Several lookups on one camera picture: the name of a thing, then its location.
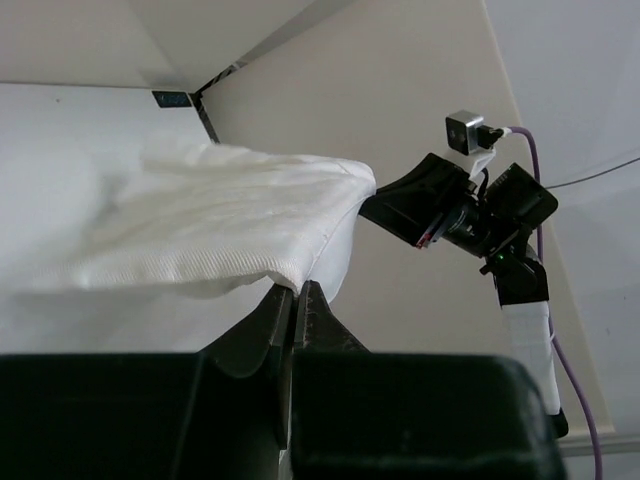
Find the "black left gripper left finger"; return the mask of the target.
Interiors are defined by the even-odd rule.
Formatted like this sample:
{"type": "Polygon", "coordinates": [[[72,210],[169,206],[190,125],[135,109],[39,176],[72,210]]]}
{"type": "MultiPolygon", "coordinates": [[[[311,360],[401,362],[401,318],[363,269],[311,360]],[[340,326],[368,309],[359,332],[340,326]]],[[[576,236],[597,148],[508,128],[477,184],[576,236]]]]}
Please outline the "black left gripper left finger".
{"type": "Polygon", "coordinates": [[[1,359],[5,479],[274,479],[288,437],[293,295],[195,353],[1,359]]]}

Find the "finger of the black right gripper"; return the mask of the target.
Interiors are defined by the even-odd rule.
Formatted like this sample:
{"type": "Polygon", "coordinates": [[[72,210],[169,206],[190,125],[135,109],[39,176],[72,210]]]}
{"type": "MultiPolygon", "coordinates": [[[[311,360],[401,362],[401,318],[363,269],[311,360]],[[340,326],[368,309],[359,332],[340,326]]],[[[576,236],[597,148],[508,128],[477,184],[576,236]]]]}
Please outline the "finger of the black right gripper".
{"type": "Polygon", "coordinates": [[[408,174],[379,188],[359,215],[421,248],[462,198],[463,169],[430,153],[408,174]]]}

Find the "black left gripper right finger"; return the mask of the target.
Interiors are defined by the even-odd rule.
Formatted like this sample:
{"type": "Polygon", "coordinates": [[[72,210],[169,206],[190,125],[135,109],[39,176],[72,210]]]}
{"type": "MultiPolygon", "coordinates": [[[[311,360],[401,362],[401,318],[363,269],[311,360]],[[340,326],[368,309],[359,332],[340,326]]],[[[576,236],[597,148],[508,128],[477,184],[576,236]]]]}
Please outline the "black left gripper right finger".
{"type": "Polygon", "coordinates": [[[567,475],[541,395],[513,359],[370,352],[309,281],[292,362],[297,479],[567,475]]]}

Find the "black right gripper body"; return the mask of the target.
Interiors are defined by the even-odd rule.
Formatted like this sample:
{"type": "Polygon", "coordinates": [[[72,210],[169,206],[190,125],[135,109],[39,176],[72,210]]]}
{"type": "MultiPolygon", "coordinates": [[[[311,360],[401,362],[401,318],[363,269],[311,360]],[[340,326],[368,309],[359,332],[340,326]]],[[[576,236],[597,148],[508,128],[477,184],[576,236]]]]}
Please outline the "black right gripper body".
{"type": "Polygon", "coordinates": [[[491,185],[476,185],[454,164],[420,164],[414,173],[418,191],[427,195],[419,202],[418,248],[445,239],[475,257],[489,257],[523,222],[525,197],[509,172],[491,185]]]}

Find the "white fabric skirt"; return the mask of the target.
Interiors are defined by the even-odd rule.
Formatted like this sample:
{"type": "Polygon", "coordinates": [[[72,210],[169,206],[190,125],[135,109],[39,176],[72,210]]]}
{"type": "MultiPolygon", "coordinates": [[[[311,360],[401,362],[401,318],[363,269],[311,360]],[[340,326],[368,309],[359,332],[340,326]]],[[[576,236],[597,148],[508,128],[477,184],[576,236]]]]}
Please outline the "white fabric skirt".
{"type": "Polygon", "coordinates": [[[261,279],[329,298],[347,275],[358,211],[376,190],[361,162],[187,145],[144,156],[113,209],[17,291],[163,289],[221,296],[261,279]]]}

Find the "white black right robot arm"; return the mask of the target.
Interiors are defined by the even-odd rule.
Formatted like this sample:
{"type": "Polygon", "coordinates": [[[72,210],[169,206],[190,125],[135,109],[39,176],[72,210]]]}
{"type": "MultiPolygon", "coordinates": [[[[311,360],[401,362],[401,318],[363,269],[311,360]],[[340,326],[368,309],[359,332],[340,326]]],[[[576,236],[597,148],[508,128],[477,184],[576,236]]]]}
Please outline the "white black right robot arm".
{"type": "Polygon", "coordinates": [[[428,154],[401,179],[376,191],[360,215],[416,248],[446,240],[484,260],[508,323],[512,350],[535,380],[555,434],[569,426],[561,406],[550,327],[548,277],[530,245],[557,199],[516,163],[475,184],[461,167],[428,154]]]}

